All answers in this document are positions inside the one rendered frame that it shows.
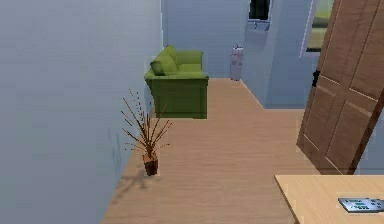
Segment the window with white frame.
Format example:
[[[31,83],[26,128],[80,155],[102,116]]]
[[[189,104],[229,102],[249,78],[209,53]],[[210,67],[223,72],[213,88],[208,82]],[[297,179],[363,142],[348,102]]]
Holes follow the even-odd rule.
[[[335,0],[311,0],[300,56],[320,54]]]

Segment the brown twig house plant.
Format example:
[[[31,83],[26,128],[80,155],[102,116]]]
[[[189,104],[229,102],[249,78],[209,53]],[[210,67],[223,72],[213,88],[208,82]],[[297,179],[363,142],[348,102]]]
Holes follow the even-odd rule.
[[[123,98],[128,113],[124,111],[121,111],[121,113],[127,124],[130,127],[135,127],[139,131],[139,134],[135,136],[129,130],[123,128],[123,132],[134,140],[134,143],[126,142],[126,145],[131,146],[132,151],[141,153],[145,174],[147,176],[154,176],[158,174],[159,169],[158,151],[169,146],[169,143],[161,145],[159,141],[169,131],[172,122],[167,120],[163,126],[160,126],[160,120],[162,119],[165,108],[163,108],[160,115],[155,119],[155,122],[152,122],[153,118],[145,111],[139,93],[133,93],[132,90],[129,90],[129,93],[135,108],[132,108],[126,98]]]

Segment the grey remote control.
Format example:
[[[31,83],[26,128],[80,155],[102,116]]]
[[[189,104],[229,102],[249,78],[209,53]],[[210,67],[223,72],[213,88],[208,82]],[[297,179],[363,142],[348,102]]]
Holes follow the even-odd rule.
[[[374,198],[339,198],[338,202],[348,213],[384,212],[384,200]]]

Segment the green sofa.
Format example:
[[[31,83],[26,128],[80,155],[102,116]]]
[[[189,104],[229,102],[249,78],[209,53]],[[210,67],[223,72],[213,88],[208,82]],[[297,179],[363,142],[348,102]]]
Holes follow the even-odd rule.
[[[167,45],[158,56],[165,55],[175,61],[176,73],[156,76],[150,66],[144,75],[154,100],[156,116],[165,108],[163,117],[206,119],[209,76],[203,72],[203,52],[176,50],[172,45]]]

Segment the green sofa cushion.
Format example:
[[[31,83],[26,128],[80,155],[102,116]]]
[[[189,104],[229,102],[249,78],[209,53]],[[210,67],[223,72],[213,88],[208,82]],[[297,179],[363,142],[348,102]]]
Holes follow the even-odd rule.
[[[156,76],[169,76],[177,72],[177,66],[169,55],[158,56],[150,63],[151,69]]]

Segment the brown panelled room door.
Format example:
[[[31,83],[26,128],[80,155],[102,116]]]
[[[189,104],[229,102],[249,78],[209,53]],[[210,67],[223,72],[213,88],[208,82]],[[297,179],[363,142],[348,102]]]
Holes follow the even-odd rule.
[[[384,108],[384,0],[335,0],[297,146],[321,174],[352,175]]]

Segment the light wooden table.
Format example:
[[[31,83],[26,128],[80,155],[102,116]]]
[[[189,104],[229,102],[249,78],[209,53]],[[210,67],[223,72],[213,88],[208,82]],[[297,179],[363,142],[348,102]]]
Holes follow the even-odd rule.
[[[384,224],[384,212],[348,213],[339,198],[384,199],[384,175],[275,175],[295,224]]]

